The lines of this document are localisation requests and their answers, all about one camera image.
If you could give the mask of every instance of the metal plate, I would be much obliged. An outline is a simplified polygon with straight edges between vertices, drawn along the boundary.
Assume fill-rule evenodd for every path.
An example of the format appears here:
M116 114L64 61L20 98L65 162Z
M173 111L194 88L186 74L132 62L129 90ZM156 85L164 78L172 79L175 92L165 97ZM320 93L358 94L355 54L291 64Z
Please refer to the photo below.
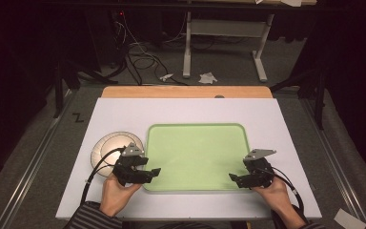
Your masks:
M135 143L135 145L140 150L144 149L141 140L132 133L115 132L109 135L105 135L96 143L96 145L94 145L93 150L91 151L91 166L94 168L97 163L99 163L100 159L111 150L128 146L131 142ZM112 172L112 166L115 164L115 161L120 157L121 153L122 152L116 151L108 156L100 164L98 174L107 177Z

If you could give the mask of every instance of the floor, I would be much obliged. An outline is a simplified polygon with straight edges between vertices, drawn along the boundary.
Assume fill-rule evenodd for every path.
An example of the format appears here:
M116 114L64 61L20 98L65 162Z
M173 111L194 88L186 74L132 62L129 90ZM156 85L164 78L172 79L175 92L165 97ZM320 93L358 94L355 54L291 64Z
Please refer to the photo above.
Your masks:
M162 48L132 47L130 64L134 75L125 70L114 77L119 84L165 84L159 79L173 73L173 80L187 85L229 86L265 85L286 79L296 62L304 42L286 43L269 41L262 54L262 61L269 78L267 83L258 81L251 50L257 46L253 39L222 38L210 40L200 37L193 43L192 75L182 77L183 50L181 42L165 43ZM161 60L167 70L153 62L145 51ZM201 74L211 73L216 81L212 85L199 82ZM58 118L55 112L54 92L49 94L48 105L30 121L0 174L0 228L58 228L64 220L55 218L62 192L81 140L86 131L95 100L105 85L80 79L79 90L65 88L65 108ZM295 147L305 168L311 188L318 201L323 218L319 222L328 228L342 228L334 217L341 208L366 222L366 166L353 141L348 137L336 107L326 94L323 114L324 131L313 122L313 100L298 99L297 88L285 88L274 94L277 98ZM274 228L269 220L255 220L252 228Z

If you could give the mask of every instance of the striped sleeve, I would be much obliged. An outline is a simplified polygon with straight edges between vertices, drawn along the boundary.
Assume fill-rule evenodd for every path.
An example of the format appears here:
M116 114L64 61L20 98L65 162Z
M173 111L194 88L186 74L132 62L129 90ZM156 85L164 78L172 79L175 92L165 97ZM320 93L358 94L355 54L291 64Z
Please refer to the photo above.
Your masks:
M99 210L99 203L85 202L81 205L65 226L70 229L107 229L121 228L122 222L114 217L108 217Z
M300 227L299 229L326 229L326 227L315 222L310 222L307 225Z

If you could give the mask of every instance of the white desk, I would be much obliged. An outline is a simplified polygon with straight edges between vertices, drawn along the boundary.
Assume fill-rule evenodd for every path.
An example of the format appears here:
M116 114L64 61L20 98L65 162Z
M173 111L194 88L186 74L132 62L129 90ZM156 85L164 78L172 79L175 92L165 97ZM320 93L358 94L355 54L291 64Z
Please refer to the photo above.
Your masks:
M104 135L127 131L146 144L154 123L240 123L253 148L275 149L269 162L282 170L305 203L305 216L321 218L308 180L278 107L272 98L99 98L56 217L69 219L92 171L91 151ZM87 200L100 201L104 178L96 175ZM295 197L290 195L297 205ZM270 209L252 191L150 193L141 188L118 214L129 220L268 219Z

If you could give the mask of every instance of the human hand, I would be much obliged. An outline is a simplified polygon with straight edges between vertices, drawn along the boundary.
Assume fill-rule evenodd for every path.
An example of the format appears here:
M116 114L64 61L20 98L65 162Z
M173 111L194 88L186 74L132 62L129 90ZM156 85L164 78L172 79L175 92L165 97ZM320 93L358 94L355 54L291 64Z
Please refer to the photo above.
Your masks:
M103 183L100 211L109 217L115 216L127 205L132 195L141 186L141 184L133 184L124 187L118 182L117 177L111 173Z
M259 193L270 208L278 213L287 228L300 228L306 224L291 204L286 184L281 179L274 177L269 187L253 187L252 190Z
M253 187L252 190L259 193L275 212L293 208L286 184L277 177L273 178L273 182L268 188Z

